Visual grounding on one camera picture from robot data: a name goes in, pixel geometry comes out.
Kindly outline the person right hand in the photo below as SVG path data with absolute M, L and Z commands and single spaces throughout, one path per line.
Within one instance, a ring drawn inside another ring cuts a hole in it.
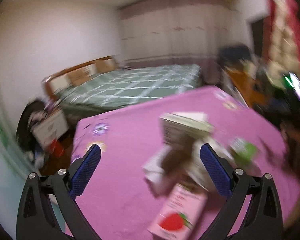
M 300 129 L 287 121 L 281 123 L 280 129 L 286 146 L 287 162 L 293 171 L 300 171 Z

